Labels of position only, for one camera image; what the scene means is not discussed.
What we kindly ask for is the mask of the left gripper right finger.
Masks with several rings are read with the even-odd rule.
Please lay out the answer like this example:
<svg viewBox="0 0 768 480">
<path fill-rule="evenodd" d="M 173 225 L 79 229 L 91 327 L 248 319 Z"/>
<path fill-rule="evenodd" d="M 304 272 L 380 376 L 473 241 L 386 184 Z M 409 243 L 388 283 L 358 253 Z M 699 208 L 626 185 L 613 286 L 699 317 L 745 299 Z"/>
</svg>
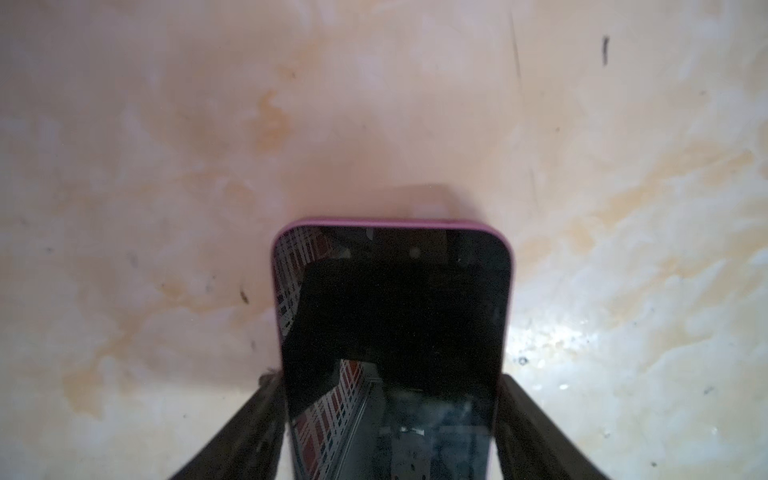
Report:
<svg viewBox="0 0 768 480">
<path fill-rule="evenodd" d="M 607 480 L 508 374 L 499 379 L 494 433 L 505 479 Z"/>
</svg>

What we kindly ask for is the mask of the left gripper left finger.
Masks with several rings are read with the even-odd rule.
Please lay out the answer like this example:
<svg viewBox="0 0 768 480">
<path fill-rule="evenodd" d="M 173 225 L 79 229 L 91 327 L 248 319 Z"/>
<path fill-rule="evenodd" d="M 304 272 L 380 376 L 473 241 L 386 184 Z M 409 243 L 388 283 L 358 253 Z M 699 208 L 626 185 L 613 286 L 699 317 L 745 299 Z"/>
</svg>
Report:
<svg viewBox="0 0 768 480">
<path fill-rule="evenodd" d="M 267 372 L 255 394 L 175 479 L 274 479 L 286 429 L 283 376 Z"/>
</svg>

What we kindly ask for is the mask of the black phone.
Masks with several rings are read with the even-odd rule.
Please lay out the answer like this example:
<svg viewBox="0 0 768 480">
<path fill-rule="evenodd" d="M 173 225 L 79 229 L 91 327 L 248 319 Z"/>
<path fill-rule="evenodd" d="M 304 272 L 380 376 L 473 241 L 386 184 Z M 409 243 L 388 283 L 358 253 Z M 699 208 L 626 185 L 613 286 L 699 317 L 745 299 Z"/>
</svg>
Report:
<svg viewBox="0 0 768 480">
<path fill-rule="evenodd" d="M 297 479 L 484 479 L 514 273 L 476 222 L 305 219 L 271 248 Z"/>
</svg>

